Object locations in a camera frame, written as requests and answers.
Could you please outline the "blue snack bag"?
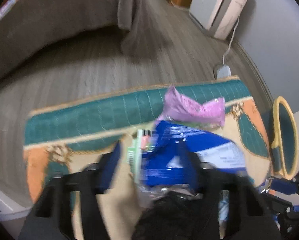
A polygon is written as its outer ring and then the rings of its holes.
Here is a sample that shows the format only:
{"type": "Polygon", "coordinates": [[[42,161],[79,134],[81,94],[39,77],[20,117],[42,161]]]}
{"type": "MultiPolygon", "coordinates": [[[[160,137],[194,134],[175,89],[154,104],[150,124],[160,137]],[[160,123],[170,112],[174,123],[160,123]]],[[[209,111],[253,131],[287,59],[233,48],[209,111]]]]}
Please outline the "blue snack bag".
{"type": "Polygon", "coordinates": [[[142,180],[149,187],[188,184],[195,189],[202,163],[226,173],[246,171],[243,151],[218,134],[160,121],[152,139],[142,163],[142,180]]]}

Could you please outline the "silver foil wrapper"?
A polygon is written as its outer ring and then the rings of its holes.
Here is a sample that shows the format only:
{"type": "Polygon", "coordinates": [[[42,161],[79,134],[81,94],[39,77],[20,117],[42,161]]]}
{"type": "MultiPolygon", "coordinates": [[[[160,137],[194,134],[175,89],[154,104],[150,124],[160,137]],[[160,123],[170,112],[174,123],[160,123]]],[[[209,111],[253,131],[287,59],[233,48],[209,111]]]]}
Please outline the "silver foil wrapper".
{"type": "Polygon", "coordinates": [[[201,199],[203,197],[201,193],[194,193],[188,184],[157,185],[154,187],[140,184],[137,185],[136,191],[139,206],[143,208],[151,207],[155,201],[167,197],[169,194],[186,200],[201,199]]]}

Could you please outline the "green white medicine box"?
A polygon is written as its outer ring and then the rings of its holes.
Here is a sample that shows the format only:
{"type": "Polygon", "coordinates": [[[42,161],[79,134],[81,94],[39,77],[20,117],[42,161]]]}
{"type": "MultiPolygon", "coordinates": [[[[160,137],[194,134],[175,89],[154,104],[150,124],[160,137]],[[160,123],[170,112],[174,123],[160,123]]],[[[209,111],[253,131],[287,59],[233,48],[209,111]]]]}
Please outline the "green white medicine box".
{"type": "Polygon", "coordinates": [[[136,185],[144,182],[145,169],[147,164],[147,155],[152,153],[154,131],[148,129],[138,129],[136,137],[133,138],[132,146],[127,149],[127,163],[130,165],[130,171],[133,181],[136,185]]]}

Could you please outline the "white air purifier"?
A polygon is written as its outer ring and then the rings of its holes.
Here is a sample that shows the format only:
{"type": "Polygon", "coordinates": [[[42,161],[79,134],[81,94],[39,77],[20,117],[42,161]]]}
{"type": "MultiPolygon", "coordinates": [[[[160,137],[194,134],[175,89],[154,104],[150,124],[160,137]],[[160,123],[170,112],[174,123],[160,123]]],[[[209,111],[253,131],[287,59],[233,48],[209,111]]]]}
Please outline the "white air purifier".
{"type": "Polygon", "coordinates": [[[224,41],[246,2],[247,0],[192,0],[189,15],[207,35],[224,41]]]}

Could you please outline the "white power strip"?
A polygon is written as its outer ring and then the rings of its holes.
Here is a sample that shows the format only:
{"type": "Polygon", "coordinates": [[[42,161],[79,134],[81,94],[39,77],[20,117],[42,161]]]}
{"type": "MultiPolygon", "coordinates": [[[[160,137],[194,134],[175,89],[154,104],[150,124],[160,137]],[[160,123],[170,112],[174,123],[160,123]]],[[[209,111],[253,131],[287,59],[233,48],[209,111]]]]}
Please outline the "white power strip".
{"type": "Polygon", "coordinates": [[[222,79],[231,76],[231,69],[228,65],[218,65],[213,68],[213,74],[215,79],[222,79]]]}

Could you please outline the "teal orange patterned rug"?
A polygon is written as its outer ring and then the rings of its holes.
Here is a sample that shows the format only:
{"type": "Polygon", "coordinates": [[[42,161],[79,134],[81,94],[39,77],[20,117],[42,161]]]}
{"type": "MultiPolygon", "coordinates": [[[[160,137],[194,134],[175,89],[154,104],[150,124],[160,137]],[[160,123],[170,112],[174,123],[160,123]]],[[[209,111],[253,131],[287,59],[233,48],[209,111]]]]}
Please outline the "teal orange patterned rug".
{"type": "MultiPolygon", "coordinates": [[[[112,239],[130,239],[142,208],[134,183],[137,165],[150,151],[152,132],[164,107],[167,85],[126,89],[34,110],[25,124],[23,156],[33,202],[54,175],[80,172],[121,144],[111,188],[98,197],[112,239]]],[[[244,154],[247,173],[260,185],[270,171],[269,140],[254,98],[237,76],[176,84],[196,102],[225,100],[225,122],[195,124],[233,141],[244,154]]]]}

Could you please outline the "yellow teal trash bin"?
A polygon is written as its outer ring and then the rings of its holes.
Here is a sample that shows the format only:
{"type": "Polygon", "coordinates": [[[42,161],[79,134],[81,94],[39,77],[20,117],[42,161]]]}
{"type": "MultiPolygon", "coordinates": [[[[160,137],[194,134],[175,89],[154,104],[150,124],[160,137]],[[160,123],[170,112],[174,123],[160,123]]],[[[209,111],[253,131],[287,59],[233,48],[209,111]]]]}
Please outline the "yellow teal trash bin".
{"type": "Polygon", "coordinates": [[[291,180],[297,172],[299,135],[292,109],[282,96],[274,100],[270,150],[273,173],[291,180]]]}

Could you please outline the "pink crumpled wrapper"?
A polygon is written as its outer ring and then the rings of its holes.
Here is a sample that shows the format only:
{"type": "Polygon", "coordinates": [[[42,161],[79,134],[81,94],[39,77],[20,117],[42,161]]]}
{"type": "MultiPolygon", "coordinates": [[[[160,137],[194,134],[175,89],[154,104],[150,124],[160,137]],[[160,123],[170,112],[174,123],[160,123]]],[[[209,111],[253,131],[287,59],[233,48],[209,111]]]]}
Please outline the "pink crumpled wrapper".
{"type": "Polygon", "coordinates": [[[212,99],[198,103],[181,94],[174,86],[168,87],[163,110],[158,121],[179,121],[223,127],[225,123],[225,99],[212,99]]]}

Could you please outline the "bed with brown cover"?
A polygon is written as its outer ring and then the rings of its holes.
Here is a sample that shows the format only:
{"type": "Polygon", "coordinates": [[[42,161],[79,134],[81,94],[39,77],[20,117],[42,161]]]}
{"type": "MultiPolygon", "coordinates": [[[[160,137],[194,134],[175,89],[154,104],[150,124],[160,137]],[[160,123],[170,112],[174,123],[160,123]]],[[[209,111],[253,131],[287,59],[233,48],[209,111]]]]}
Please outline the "bed with brown cover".
{"type": "Polygon", "coordinates": [[[112,25],[125,55],[148,57],[164,43],[146,0],[10,0],[0,9],[0,79],[48,45],[112,25]]]}

